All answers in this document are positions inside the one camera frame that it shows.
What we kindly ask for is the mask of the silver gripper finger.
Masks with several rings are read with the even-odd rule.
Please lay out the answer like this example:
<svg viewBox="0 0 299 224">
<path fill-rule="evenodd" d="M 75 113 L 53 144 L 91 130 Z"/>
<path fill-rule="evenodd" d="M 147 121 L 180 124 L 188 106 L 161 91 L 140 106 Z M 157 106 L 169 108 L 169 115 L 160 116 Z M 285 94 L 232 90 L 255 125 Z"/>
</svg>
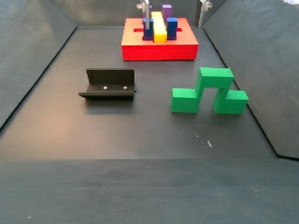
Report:
<svg viewBox="0 0 299 224">
<path fill-rule="evenodd" d="M 212 2 L 209 0 L 199 0 L 199 4 L 200 4 L 199 26 L 201 26 L 204 13 L 212 7 Z"/>
<path fill-rule="evenodd" d="M 136 5 L 136 8 L 143 11 L 145 29 L 149 29 L 149 0 L 140 0 L 140 3 Z"/>
</svg>

